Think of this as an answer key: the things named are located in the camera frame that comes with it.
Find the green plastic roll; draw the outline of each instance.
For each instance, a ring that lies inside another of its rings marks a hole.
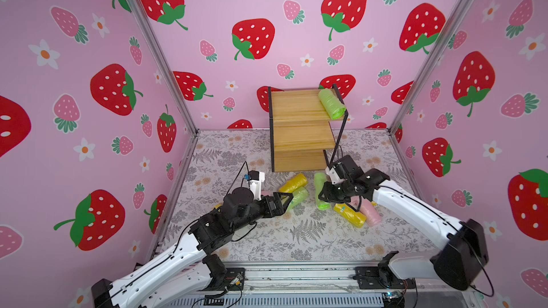
[[[331,208],[331,204],[322,201],[318,198],[319,193],[322,192],[323,184],[327,181],[327,176],[324,173],[314,174],[314,187],[316,188],[316,207],[319,210],[327,210]]]
[[[289,207],[287,207],[286,212],[289,212],[293,209],[296,205],[299,203],[305,201],[305,199],[308,197],[308,190],[306,190],[304,187],[299,187],[293,191],[293,200],[291,200],[291,203],[289,204]]]
[[[337,99],[332,90],[324,88],[319,92],[318,97],[331,119],[339,119],[344,115],[346,106]]]

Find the pink plastic roll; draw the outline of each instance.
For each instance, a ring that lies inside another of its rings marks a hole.
[[[358,207],[358,204],[360,204],[360,197],[353,196],[352,200],[350,201],[350,204],[354,208]],[[369,227],[373,227],[382,221],[382,218],[379,215],[379,212],[377,212],[375,207],[373,207],[373,205],[371,204],[371,201],[365,198],[362,198],[360,213],[367,217],[366,222],[367,222],[367,225],[369,225]]]

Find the strawberry wallpaper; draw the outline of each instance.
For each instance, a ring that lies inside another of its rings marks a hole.
[[[0,305],[92,307],[145,262],[190,134],[126,0],[0,12]]]
[[[198,128],[267,128],[266,86],[337,84],[386,127],[456,0],[141,0]]]
[[[475,0],[402,122],[424,199],[484,227],[482,307],[548,306],[547,20],[545,0]]]

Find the green trash bag roll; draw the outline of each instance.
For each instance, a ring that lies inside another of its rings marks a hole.
[[[339,119],[344,115],[346,106],[339,101],[332,90],[324,88],[319,92],[318,97],[331,119]]]
[[[324,173],[314,174],[314,187],[316,188],[316,207],[319,210],[327,210],[331,208],[331,204],[318,199],[319,193],[322,192],[323,184],[327,181],[327,176]]]

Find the yellow plastic roll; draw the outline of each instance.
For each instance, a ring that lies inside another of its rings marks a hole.
[[[305,175],[298,174],[291,180],[285,182],[282,188],[278,189],[278,191],[281,193],[293,193],[298,187],[304,187],[307,184],[308,180],[306,179]]]
[[[360,212],[354,212],[346,203],[337,203],[333,209],[357,228],[361,228],[366,223],[366,216]]]

